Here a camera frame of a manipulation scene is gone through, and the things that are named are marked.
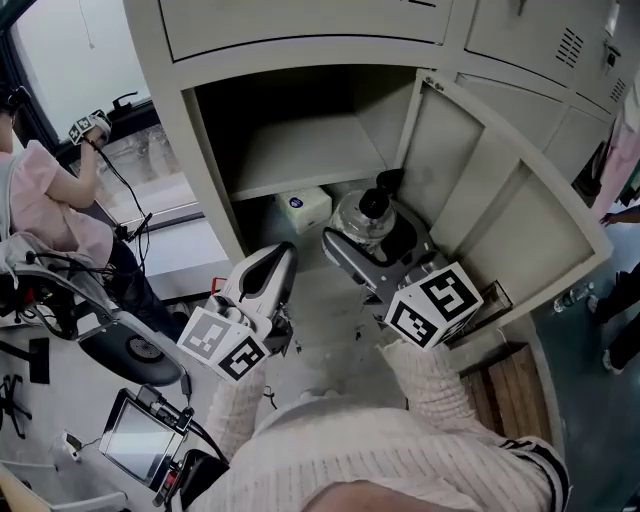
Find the white tissue box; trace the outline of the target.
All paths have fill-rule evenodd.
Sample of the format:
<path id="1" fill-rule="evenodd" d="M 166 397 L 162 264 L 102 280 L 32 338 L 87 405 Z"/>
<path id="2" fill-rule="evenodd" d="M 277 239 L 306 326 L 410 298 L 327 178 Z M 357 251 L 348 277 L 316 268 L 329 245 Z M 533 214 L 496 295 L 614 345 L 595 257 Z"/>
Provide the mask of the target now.
<path id="1" fill-rule="evenodd" d="M 281 192 L 274 198 L 298 235 L 327 221 L 333 210 L 331 197 L 319 186 Z"/>

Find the locker door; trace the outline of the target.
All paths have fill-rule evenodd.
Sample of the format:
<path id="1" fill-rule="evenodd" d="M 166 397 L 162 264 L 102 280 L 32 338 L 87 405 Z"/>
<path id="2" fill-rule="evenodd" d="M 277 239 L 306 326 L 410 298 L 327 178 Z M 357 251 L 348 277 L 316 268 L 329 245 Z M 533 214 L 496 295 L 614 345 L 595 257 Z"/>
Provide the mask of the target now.
<path id="1" fill-rule="evenodd" d="M 613 246 L 556 167 L 488 105 L 420 69 L 396 157 L 399 197 L 482 288 L 498 283 L 504 326 L 609 259 Z"/>

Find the clear plastic water bottle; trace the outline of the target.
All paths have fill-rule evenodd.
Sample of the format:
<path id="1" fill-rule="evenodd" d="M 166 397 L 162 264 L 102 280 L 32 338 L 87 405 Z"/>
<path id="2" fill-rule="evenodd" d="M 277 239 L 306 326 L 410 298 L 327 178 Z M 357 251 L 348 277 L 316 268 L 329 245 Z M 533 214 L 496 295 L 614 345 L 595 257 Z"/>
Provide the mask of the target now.
<path id="1" fill-rule="evenodd" d="M 573 307 L 575 304 L 585 299 L 595 288 L 593 282 L 583 282 L 574 285 L 572 288 L 565 291 L 553 301 L 553 312 L 560 314 Z"/>

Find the wooden crate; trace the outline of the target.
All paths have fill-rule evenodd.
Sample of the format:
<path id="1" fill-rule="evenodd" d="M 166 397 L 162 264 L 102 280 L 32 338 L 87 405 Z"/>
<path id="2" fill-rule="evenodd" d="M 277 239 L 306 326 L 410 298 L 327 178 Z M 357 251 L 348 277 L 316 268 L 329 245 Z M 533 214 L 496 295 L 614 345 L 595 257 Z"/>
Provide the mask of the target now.
<path id="1" fill-rule="evenodd" d="M 542 383 L 529 345 L 509 344 L 461 374 L 480 423 L 508 439 L 552 441 Z"/>

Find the person's white sweater torso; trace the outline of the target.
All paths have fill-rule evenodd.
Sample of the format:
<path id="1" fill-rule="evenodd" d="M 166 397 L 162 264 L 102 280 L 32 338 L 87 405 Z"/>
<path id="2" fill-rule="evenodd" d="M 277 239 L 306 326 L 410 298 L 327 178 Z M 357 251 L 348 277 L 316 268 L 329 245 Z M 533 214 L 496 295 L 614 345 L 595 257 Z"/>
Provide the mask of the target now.
<path id="1" fill-rule="evenodd" d="M 456 512 L 565 512 L 570 485 L 542 440 L 484 426 L 442 429 L 420 414 L 351 407 L 255 431 L 192 512 L 301 512 L 335 483 L 369 481 Z"/>

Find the large glass window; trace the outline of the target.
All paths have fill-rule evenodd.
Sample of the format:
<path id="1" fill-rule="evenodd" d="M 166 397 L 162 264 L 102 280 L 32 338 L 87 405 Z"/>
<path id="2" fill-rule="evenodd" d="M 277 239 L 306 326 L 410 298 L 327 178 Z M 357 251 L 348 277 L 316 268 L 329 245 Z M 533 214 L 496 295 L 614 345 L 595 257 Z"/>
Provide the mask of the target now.
<path id="1" fill-rule="evenodd" d="M 79 150 L 68 132 L 75 121 L 102 109 L 112 133 L 98 159 L 97 204 L 113 222 L 150 226 L 188 222 L 203 213 L 159 120 L 143 76 L 123 0 L 0 0 L 21 8 L 8 28 L 10 62 L 30 89 L 44 142 L 71 172 Z M 112 101 L 131 97 L 114 113 Z"/>

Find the black monitor mount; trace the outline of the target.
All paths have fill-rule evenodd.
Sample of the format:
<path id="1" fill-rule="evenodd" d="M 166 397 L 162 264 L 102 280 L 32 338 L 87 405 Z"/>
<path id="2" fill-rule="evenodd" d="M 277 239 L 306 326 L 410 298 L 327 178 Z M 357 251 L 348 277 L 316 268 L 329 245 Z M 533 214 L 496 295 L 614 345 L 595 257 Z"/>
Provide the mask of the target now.
<path id="1" fill-rule="evenodd" d="M 200 449 L 190 449 L 167 474 L 162 487 L 165 512 L 186 512 L 229 470 L 229 463 Z"/>

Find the small monitor screen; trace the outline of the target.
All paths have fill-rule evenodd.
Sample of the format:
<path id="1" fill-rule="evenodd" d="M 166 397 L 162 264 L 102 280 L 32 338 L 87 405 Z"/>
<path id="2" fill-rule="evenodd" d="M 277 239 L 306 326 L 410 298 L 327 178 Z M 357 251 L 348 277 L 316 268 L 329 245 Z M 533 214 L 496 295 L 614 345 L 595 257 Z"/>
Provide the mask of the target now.
<path id="1" fill-rule="evenodd" d="M 190 429 L 194 410 L 170 404 L 160 391 L 144 385 L 136 393 L 121 389 L 109 414 L 99 451 L 136 481 L 157 491 Z"/>

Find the floral clear pump bottle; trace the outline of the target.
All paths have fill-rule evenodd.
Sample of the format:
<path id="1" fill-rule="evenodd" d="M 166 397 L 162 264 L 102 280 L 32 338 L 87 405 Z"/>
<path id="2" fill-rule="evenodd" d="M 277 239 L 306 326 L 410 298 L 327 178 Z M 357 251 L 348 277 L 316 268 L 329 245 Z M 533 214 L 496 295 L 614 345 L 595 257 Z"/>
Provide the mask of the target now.
<path id="1" fill-rule="evenodd" d="M 338 202 L 329 226 L 374 254 L 396 223 L 391 203 L 404 177 L 402 169 L 379 173 L 374 180 L 339 183 L 332 188 Z"/>

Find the person's right forearm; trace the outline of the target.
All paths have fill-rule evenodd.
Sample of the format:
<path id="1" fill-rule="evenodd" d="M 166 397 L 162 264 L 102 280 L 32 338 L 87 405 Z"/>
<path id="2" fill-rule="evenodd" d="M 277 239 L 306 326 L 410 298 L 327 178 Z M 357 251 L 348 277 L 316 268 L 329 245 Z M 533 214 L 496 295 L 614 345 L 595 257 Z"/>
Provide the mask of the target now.
<path id="1" fill-rule="evenodd" d="M 409 408 L 442 429 L 481 427 L 459 373 L 451 366 L 451 351 L 444 344 L 423 351 L 397 339 L 377 346 L 391 368 Z"/>

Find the person's left forearm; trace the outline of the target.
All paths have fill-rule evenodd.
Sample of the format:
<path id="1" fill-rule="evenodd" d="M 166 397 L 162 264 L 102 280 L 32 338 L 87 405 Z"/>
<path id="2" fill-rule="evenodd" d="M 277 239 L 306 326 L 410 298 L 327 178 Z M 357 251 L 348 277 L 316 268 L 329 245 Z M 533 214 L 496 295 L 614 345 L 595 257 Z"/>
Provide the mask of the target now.
<path id="1" fill-rule="evenodd" d="M 222 380 L 213 394 L 204 430 L 228 461 L 254 433 L 265 386 L 265 368 L 260 365 L 238 383 Z"/>

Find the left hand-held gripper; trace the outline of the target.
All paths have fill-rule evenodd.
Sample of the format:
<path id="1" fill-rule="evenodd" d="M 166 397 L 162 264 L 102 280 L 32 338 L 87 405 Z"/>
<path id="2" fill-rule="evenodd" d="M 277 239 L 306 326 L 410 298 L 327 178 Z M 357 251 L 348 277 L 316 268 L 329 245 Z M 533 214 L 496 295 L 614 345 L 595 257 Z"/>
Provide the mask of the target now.
<path id="1" fill-rule="evenodd" d="M 284 354 L 293 327 L 280 309 L 291 294 L 298 252 L 291 242 L 264 247 L 238 263 L 220 291 L 197 307 L 177 347 L 229 383 Z"/>

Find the beige metal locker cabinet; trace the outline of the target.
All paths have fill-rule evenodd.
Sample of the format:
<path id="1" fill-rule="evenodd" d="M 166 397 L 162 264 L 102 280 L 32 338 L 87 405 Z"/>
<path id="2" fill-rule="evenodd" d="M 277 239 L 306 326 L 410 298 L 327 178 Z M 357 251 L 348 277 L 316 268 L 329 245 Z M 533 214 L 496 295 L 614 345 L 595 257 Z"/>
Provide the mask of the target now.
<path id="1" fill-rule="evenodd" d="M 367 339 L 375 324 L 364 291 L 324 256 L 320 229 L 295 235 L 274 196 L 404 171 L 396 157 L 418 70 L 488 105 L 572 188 L 640 66 L 640 0 L 124 0 L 124 9 L 160 121 L 228 259 L 297 246 L 297 350 Z M 621 52 L 608 75 L 605 40 Z"/>

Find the black chair base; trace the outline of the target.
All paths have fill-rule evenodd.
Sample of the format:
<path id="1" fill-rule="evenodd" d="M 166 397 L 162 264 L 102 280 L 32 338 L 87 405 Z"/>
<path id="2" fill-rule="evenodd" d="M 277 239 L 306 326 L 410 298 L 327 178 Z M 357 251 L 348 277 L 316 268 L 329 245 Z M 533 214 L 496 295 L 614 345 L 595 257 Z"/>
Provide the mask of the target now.
<path id="1" fill-rule="evenodd" d="M 0 430 L 4 424 L 4 417 L 7 416 L 11 420 L 18 438 L 25 440 L 26 433 L 23 423 L 31 421 L 33 417 L 16 400 L 17 385 L 22 383 L 23 378 L 18 374 L 5 375 L 0 383 Z"/>

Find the grey oval vented device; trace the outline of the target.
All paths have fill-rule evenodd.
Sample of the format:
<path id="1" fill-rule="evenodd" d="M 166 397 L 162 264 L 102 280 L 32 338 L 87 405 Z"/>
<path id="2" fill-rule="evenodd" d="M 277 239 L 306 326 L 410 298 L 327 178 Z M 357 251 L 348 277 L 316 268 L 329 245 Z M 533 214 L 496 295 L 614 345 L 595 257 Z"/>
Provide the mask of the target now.
<path id="1" fill-rule="evenodd" d="M 79 343 L 95 362 L 139 385 L 164 387 L 178 382 L 182 366 L 138 330 L 113 324 Z"/>

